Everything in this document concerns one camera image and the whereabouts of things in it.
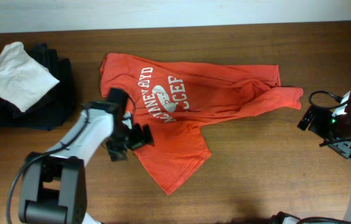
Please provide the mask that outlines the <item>red printed t-shirt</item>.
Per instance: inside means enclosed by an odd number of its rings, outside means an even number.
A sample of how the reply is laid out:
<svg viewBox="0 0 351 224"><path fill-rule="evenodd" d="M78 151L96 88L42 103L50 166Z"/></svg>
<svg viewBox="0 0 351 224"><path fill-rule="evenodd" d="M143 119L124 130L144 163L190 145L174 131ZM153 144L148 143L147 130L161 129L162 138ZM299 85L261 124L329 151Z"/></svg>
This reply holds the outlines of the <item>red printed t-shirt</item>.
<svg viewBox="0 0 351 224"><path fill-rule="evenodd" d="M150 127L154 143L136 155L166 194L177 190L211 155L201 128L258 116L282 107L300 109L303 90L281 84L276 65L157 62L109 53L100 89L131 97L134 120Z"/></svg>

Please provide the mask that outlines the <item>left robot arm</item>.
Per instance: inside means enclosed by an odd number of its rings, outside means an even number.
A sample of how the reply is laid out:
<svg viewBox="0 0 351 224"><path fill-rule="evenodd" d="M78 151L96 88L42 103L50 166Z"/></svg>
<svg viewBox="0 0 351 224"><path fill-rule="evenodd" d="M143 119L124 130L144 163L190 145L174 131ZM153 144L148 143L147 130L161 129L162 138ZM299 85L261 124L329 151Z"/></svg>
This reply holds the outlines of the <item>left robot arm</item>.
<svg viewBox="0 0 351 224"><path fill-rule="evenodd" d="M22 182L19 220L22 223L96 223L87 212L85 167L106 144L111 161L127 151L153 144L148 125L134 123L126 102L93 101L83 107L72 129L45 153L32 152L17 172L8 193L7 222L18 181Z"/></svg>

